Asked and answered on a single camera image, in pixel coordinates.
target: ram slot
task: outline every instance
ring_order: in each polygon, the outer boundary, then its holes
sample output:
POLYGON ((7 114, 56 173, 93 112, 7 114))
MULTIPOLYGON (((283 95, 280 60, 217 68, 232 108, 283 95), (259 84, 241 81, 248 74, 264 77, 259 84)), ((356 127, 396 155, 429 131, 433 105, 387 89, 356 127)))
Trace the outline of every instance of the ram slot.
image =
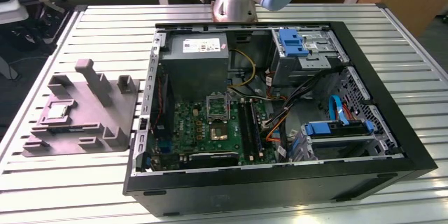
POLYGON ((245 104, 248 111, 249 111, 249 117, 251 117, 251 132, 252 132, 252 139, 253 139, 253 148, 255 148, 255 153, 257 154, 259 157, 263 157, 263 145, 261 145, 261 138, 260 138, 260 131, 259 131, 259 122, 257 122, 257 115, 256 111, 253 108, 253 103, 248 102, 245 104))
POLYGON ((252 143, 251 143, 251 136, 248 130, 248 120, 245 116, 245 105, 244 100, 237 103, 239 107, 239 123, 240 123, 240 132, 241 132, 241 142, 243 142, 243 151, 244 151, 244 158, 248 161, 253 161, 253 150, 252 150, 252 143))

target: yellow cable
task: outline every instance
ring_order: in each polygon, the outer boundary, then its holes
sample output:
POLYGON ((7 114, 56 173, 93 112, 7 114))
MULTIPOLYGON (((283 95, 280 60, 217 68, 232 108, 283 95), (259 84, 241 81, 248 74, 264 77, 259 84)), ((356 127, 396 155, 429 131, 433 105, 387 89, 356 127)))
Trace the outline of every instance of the yellow cable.
POLYGON ((231 51, 236 51, 236 52, 239 52, 239 53, 247 58, 247 60, 248 60, 248 61, 251 62, 251 64, 252 64, 252 75, 251 75, 251 78, 249 78, 245 82, 243 82, 243 83, 239 83, 239 84, 235 84, 235 85, 228 85, 228 87, 235 88, 235 87, 240 87, 240 86, 247 85, 247 84, 252 81, 252 79, 255 78, 256 66, 255 66, 255 63, 253 63, 251 57, 249 57, 245 53, 243 53, 243 52, 241 52, 240 50, 237 50, 237 49, 231 49, 231 51))

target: blue plastic latch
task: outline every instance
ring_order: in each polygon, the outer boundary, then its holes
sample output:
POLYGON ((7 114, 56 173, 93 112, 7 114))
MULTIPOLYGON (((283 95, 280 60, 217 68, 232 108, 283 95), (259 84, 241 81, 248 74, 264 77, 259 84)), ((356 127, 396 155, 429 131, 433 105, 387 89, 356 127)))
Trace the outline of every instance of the blue plastic latch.
POLYGON ((311 123, 311 126, 313 128, 315 134, 329 134, 329 126, 328 123, 311 123))
POLYGON ((283 47, 285 48, 285 56, 307 57, 309 51, 303 47, 303 37, 295 29, 280 29, 279 39, 283 47))
POLYGON ((313 128, 311 126, 311 124, 305 125, 305 131, 307 131, 307 135, 311 136, 312 134, 315 134, 313 128))
POLYGON ((367 120, 364 124, 365 124, 367 130, 369 131, 369 133, 372 133, 375 131, 375 126, 373 126, 372 121, 367 120))

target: floor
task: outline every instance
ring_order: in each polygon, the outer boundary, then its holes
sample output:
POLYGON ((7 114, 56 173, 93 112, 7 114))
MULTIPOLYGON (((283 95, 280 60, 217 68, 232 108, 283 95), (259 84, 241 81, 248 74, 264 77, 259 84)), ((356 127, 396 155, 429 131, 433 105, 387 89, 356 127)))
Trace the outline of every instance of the floor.
POLYGON ((417 39, 443 69, 448 72, 448 23, 437 17, 417 39))
MULTIPOLYGON (((85 4, 85 0, 69 0, 73 5, 85 4)), ((197 0, 176 0, 176 2, 195 3, 197 0)), ((157 4, 157 0, 88 0, 91 5, 111 4, 157 4)), ((433 56, 444 70, 448 70, 448 24, 443 23, 441 18, 436 18, 429 24, 424 34, 417 39, 433 56)), ((7 127, 15 118, 23 100, 27 96, 40 69, 45 63, 36 51, 19 52, 9 43, 0 37, 0 52, 3 57, 11 62, 16 59, 31 57, 13 65, 21 77, 16 81, 7 80, 0 76, 0 139, 7 132, 7 127)))

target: power supply label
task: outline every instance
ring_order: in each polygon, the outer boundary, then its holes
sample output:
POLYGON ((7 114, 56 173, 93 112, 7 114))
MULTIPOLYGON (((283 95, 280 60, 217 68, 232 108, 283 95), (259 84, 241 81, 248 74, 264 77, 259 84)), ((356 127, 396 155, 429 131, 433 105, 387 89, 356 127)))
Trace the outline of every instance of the power supply label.
POLYGON ((221 45, 219 38, 215 39, 185 39, 183 52, 220 52, 221 45))

